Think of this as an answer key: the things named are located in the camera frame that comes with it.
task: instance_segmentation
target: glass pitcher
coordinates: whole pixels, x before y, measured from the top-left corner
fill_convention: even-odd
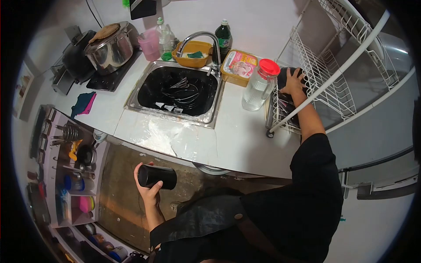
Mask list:
[[[280,72],[281,69],[274,61],[267,58],[261,59],[251,74],[247,88],[242,95],[243,109],[259,110],[275,88],[276,77]]]

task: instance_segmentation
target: teal cloth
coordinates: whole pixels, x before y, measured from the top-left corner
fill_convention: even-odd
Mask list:
[[[91,101],[92,96],[95,94],[96,94],[95,91],[92,91],[91,93],[79,94],[79,96],[77,97],[76,104],[72,107],[72,115],[70,116],[72,120],[75,119],[76,115],[78,115],[79,113],[82,113],[86,109],[89,102]]]

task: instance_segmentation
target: blue lid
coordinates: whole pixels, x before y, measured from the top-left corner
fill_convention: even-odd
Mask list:
[[[89,241],[91,241],[94,245],[98,246],[98,242],[96,241],[96,239],[93,236],[88,237]]]
[[[121,262],[120,256],[114,251],[111,251],[110,253],[108,253],[108,256],[110,256],[112,259],[116,260],[117,262]]]
[[[70,176],[69,176],[69,175],[65,175],[65,176],[64,176],[64,187],[65,187],[67,190],[72,189],[72,178],[70,178]]]
[[[83,191],[85,189],[85,180],[82,178],[82,188],[80,189],[80,191]]]

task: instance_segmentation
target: hand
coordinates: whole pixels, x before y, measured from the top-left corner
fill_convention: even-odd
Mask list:
[[[304,74],[298,76],[300,68],[297,68],[294,71],[294,74],[291,76],[291,69],[287,68],[287,83],[284,88],[279,92],[292,95],[293,93],[302,92],[303,88],[306,87],[301,80],[304,78]]]
[[[145,204],[145,207],[157,207],[159,206],[159,202],[161,200],[161,197],[159,196],[159,190],[161,189],[164,182],[159,181],[157,182],[152,188],[142,187],[140,186],[139,182],[137,181],[137,173],[139,171],[139,167],[143,163],[139,163],[136,168],[134,168],[134,181],[136,182],[137,189],[139,190],[140,195],[142,196],[143,203]]]

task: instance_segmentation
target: faucet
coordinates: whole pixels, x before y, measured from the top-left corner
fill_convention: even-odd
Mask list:
[[[188,37],[186,37],[186,39],[184,39],[183,42],[181,42],[181,45],[179,47],[179,49],[177,50],[177,57],[181,57],[183,55],[183,50],[184,47],[186,46],[186,44],[192,40],[195,37],[198,36],[209,36],[213,39],[213,46],[216,47],[216,54],[218,57],[218,64],[216,66],[211,66],[208,72],[208,75],[210,74],[211,70],[213,69],[216,72],[217,77],[221,77],[221,66],[222,66],[222,62],[221,62],[221,52],[219,50],[219,42],[218,42],[218,38],[216,37],[216,35],[214,33],[211,32],[207,32],[207,31],[199,31],[196,33],[193,33],[191,35],[189,35]]]

